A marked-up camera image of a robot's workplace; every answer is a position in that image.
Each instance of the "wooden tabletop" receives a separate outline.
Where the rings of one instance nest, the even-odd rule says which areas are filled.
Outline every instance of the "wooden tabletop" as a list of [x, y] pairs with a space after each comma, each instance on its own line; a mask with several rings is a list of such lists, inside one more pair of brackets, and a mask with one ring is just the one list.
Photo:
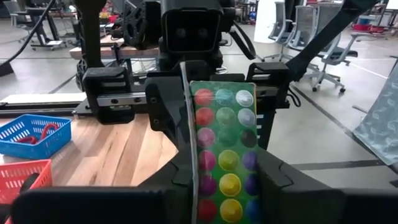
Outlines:
[[[53, 185], [135, 186], [176, 153], [162, 132], [151, 130], [147, 114], [109, 126], [94, 118], [74, 119], [72, 140], [51, 157]], [[21, 161], [26, 160], [0, 155], [0, 163]]]
[[[114, 42], [120, 42], [123, 43], [124, 39], [118, 39], [118, 40], [111, 40], [111, 36], [107, 35], [106, 37], [103, 37], [101, 39], [101, 43], [114, 43]], [[139, 57], [157, 57], [158, 54], [158, 48], [155, 49], [148, 49], [148, 50], [137, 50], [134, 47], [121, 47], [119, 51], [119, 56], [121, 58], [139, 58]], [[76, 60], [81, 59], [81, 48], [80, 47], [75, 47], [74, 49], [71, 49], [69, 51], [69, 54], [72, 58]], [[101, 58], [103, 59], [113, 59], [115, 58], [114, 50], [112, 50], [111, 47], [102, 47], [101, 48]]]

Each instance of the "red dot sticker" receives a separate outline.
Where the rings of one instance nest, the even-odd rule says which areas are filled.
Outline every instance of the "red dot sticker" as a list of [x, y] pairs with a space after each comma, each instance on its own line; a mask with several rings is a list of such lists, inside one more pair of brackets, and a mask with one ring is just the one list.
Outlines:
[[211, 90], [202, 88], [195, 93], [195, 104], [200, 106], [208, 106], [213, 101], [213, 92]]
[[197, 125], [207, 126], [214, 120], [214, 113], [210, 108], [200, 108], [195, 114]]
[[198, 202], [198, 218], [204, 222], [212, 222], [216, 218], [217, 207], [216, 204], [209, 199], [204, 199]]
[[199, 169], [203, 171], [212, 171], [216, 165], [216, 157], [209, 150], [203, 150], [199, 154]]

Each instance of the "concrete floor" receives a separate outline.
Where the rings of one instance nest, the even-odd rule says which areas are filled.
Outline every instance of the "concrete floor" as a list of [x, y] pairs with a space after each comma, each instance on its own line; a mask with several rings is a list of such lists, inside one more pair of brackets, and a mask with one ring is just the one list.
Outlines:
[[[56, 23], [60, 32], [65, 32], [63, 24], [60, 21]], [[248, 36], [253, 37], [253, 26], [243, 28]], [[10, 41], [26, 33], [10, 27], [9, 21], [0, 21], [0, 30], [1, 61], [21, 46]], [[347, 32], [340, 45], [345, 46], [348, 41]], [[263, 56], [279, 51], [276, 44], [254, 45], [257, 53]], [[79, 92], [74, 79], [71, 79], [76, 73], [77, 61], [69, 57], [69, 49], [51, 52], [48, 49], [33, 51], [27, 47], [12, 62], [15, 74], [0, 78], [0, 99], [22, 93]], [[277, 112], [269, 151], [332, 187], [394, 188], [389, 182], [397, 180], [398, 175], [358, 144], [351, 131], [364, 116], [352, 106], [367, 110], [373, 104], [395, 62], [389, 56], [398, 51], [398, 39], [355, 42], [352, 49], [358, 51], [359, 57], [349, 58], [349, 67], [328, 67], [328, 72], [341, 76], [347, 89], [344, 95], [339, 95], [338, 89], [328, 82], [323, 82], [316, 93], [311, 91], [306, 79], [293, 84], [304, 96], [300, 96], [302, 106]], [[236, 44], [223, 47], [222, 52], [224, 66], [229, 72], [247, 72], [251, 62]], [[322, 64], [319, 58], [313, 63]]]

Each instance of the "colorful dot sticker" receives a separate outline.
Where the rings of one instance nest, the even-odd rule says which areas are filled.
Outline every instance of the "colorful dot sticker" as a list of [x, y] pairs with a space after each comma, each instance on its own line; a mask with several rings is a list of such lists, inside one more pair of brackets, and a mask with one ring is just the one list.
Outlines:
[[198, 202], [198, 218], [204, 222], [212, 222], [217, 215], [217, 206], [210, 199], [203, 199]]
[[236, 223], [242, 219], [242, 205], [235, 199], [226, 199], [220, 207], [222, 219], [228, 223]]
[[231, 108], [224, 107], [217, 111], [216, 119], [223, 126], [233, 126], [236, 121], [236, 115]]
[[253, 111], [243, 108], [238, 113], [238, 120], [239, 122], [245, 127], [251, 127], [256, 124], [256, 115]]
[[196, 105], [208, 106], [213, 102], [213, 98], [213, 92], [211, 90], [202, 88], [195, 93], [193, 100]]
[[210, 175], [202, 175], [199, 180], [199, 194], [205, 197], [212, 196], [217, 191], [217, 181]]
[[236, 102], [243, 107], [249, 107], [253, 105], [253, 95], [247, 90], [239, 90], [236, 94]]
[[224, 150], [218, 156], [218, 164], [225, 171], [234, 171], [239, 164], [239, 156], [232, 150]]
[[250, 195], [250, 196], [256, 196], [258, 194], [258, 181], [257, 181], [257, 176], [255, 174], [250, 174], [246, 181], [244, 182], [244, 190]]
[[197, 223], [260, 224], [256, 86], [190, 82], [197, 132]]
[[234, 103], [234, 95], [231, 90], [220, 89], [216, 92], [216, 102], [222, 106], [231, 106]]
[[243, 155], [243, 166], [250, 171], [256, 170], [257, 153], [255, 151], [246, 152]]
[[252, 221], [252, 223], [260, 223], [261, 222], [261, 207], [260, 201], [251, 200], [246, 204], [246, 208], [244, 209], [245, 215], [247, 215]]
[[248, 148], [253, 148], [257, 145], [257, 134], [250, 129], [246, 129], [241, 133], [241, 142]]
[[199, 153], [199, 169], [202, 171], [211, 171], [216, 165], [216, 156], [209, 150], [203, 150]]
[[195, 121], [197, 125], [207, 126], [214, 120], [214, 113], [210, 108], [200, 108], [195, 113]]
[[232, 147], [238, 141], [238, 136], [233, 129], [223, 128], [218, 131], [218, 142], [223, 147]]
[[201, 128], [197, 132], [197, 138], [200, 147], [210, 147], [214, 143], [216, 136], [210, 128]]
[[225, 174], [220, 179], [220, 191], [227, 197], [237, 196], [241, 189], [241, 180], [235, 174]]

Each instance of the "black cable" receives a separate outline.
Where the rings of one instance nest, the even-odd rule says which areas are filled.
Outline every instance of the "black cable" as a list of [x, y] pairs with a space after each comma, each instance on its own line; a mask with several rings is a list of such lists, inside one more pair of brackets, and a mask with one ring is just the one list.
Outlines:
[[290, 89], [290, 87], [288, 87], [287, 89], [288, 92], [290, 92], [290, 94], [287, 94], [287, 96], [291, 97], [293, 104], [296, 107], [301, 107], [301, 100], [300, 98]]
[[45, 8], [42, 16], [40, 17], [40, 19], [37, 21], [36, 25], [33, 27], [33, 29], [31, 30], [29, 36], [26, 38], [24, 44], [22, 45], [22, 47], [17, 51], [17, 53], [15, 53], [11, 58], [9, 58], [8, 60], [6, 60], [5, 62], [3, 62], [0, 65], [0, 70], [2, 69], [2, 66], [5, 64], [8, 64], [10, 62], [12, 62], [16, 57], [18, 57], [26, 48], [27, 44], [29, 44], [30, 40], [32, 39], [33, 35], [35, 35], [37, 29], [42, 25], [44, 19], [45, 19], [45, 15], [47, 15], [50, 11], [50, 9], [52, 8], [52, 6], [54, 5], [56, 0], [51, 0], [50, 3], [48, 4], [48, 6]]
[[257, 54], [256, 54], [256, 50], [255, 50], [250, 38], [235, 21], [234, 21], [234, 25], [235, 25], [235, 28], [241, 33], [241, 35], [247, 45], [243, 42], [242, 38], [240, 38], [240, 36], [236, 32], [236, 30], [231, 30], [229, 32], [230, 36], [235, 40], [235, 43], [238, 45], [238, 47], [241, 49], [242, 53], [249, 60], [255, 59]]

